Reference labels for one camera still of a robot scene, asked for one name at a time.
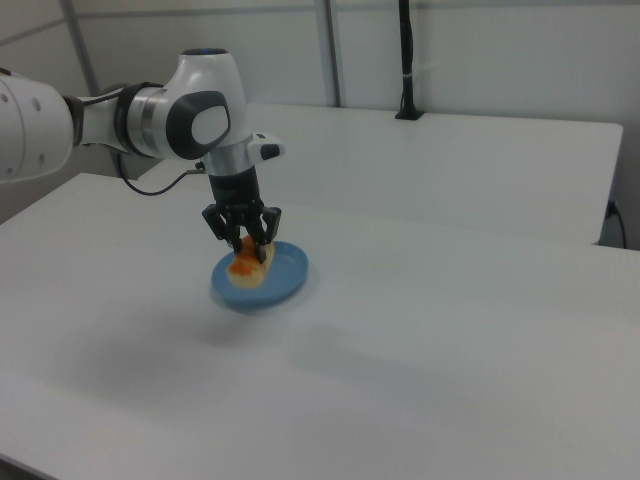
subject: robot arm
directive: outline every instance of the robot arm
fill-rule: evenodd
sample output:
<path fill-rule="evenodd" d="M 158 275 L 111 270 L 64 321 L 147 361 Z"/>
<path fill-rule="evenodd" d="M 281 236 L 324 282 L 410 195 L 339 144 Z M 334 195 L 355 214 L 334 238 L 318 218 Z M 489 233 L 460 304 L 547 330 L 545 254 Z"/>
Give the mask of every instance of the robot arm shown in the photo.
<path fill-rule="evenodd" d="M 129 85 L 93 98 L 63 98 L 0 72 L 0 183 L 51 173 L 81 144 L 201 159 L 216 200 L 203 216 L 216 237 L 237 252 L 244 227 L 260 261 L 266 258 L 281 212 L 260 199 L 255 165 L 283 155 L 284 146 L 251 131 L 240 73 L 225 50 L 187 50 L 166 85 Z"/>

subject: bread slice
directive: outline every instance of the bread slice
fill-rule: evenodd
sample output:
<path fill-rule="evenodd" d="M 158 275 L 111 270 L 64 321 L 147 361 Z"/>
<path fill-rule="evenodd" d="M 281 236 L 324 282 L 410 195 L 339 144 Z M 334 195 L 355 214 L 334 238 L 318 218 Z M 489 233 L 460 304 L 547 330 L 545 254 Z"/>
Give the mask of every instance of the bread slice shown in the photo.
<path fill-rule="evenodd" d="M 275 254 L 275 245 L 267 245 L 267 259 L 260 263 L 256 257 L 253 239 L 247 235 L 242 239 L 242 250 L 227 267 L 227 276 L 237 288 L 257 288 L 262 285 Z"/>

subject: blue plate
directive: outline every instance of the blue plate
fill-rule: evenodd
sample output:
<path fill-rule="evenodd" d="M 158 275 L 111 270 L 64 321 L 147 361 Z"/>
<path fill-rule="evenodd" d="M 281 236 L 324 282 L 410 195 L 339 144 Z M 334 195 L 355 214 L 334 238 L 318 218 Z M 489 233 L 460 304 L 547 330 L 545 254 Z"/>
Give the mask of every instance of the blue plate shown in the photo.
<path fill-rule="evenodd" d="M 227 276 L 233 252 L 226 255 L 213 269 L 211 284 L 222 300 L 240 307 L 261 307 L 284 300 L 307 278 L 309 260 L 301 248 L 286 242 L 275 242 L 276 253 L 267 276 L 258 288 L 234 287 Z"/>

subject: white tabletop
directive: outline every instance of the white tabletop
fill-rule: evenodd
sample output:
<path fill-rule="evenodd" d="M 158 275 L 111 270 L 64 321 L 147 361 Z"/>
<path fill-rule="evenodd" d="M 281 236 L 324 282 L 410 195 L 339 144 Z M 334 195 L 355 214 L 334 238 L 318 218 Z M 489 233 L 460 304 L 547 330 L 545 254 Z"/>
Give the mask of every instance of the white tabletop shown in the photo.
<path fill-rule="evenodd" d="M 622 135 L 602 123 L 436 114 L 407 122 L 287 105 L 250 104 L 248 115 L 287 148 L 259 167 L 273 202 L 581 244 L 600 238 Z M 164 161 L 140 180 L 166 185 L 185 168 Z M 206 178 L 179 185 L 210 190 Z"/>
<path fill-rule="evenodd" d="M 640 257 L 282 204 L 237 312 L 208 193 L 81 175 L 0 225 L 0 454 L 65 480 L 631 479 Z"/>

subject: black pole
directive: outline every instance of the black pole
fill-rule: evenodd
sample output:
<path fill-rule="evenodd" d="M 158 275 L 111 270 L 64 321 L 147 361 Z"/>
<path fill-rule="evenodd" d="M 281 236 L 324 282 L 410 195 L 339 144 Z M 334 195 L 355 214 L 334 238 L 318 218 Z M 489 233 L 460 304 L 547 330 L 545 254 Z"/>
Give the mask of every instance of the black pole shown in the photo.
<path fill-rule="evenodd" d="M 402 49 L 402 104 L 396 118 L 417 120 L 424 112 L 416 109 L 413 103 L 413 32 L 409 15 L 409 0 L 398 0 L 400 12 L 400 47 Z"/>

